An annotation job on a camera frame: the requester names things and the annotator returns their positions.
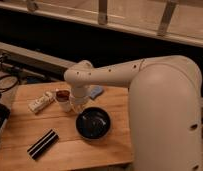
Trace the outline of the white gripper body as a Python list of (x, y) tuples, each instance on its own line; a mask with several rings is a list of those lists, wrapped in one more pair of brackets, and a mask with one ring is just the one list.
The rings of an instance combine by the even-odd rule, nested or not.
[(82, 113), (83, 110), (85, 109), (85, 106), (89, 101), (89, 97), (85, 96), (85, 97), (78, 98), (78, 97), (70, 96), (69, 100), (73, 111), (79, 114), (79, 113)]

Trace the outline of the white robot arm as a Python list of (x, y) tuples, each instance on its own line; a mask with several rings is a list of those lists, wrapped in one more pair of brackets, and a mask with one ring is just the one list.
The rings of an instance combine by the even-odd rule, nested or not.
[(64, 73), (74, 105), (89, 85), (126, 87), (133, 171), (203, 171), (202, 75), (184, 56), (140, 59), (95, 68), (81, 61)]

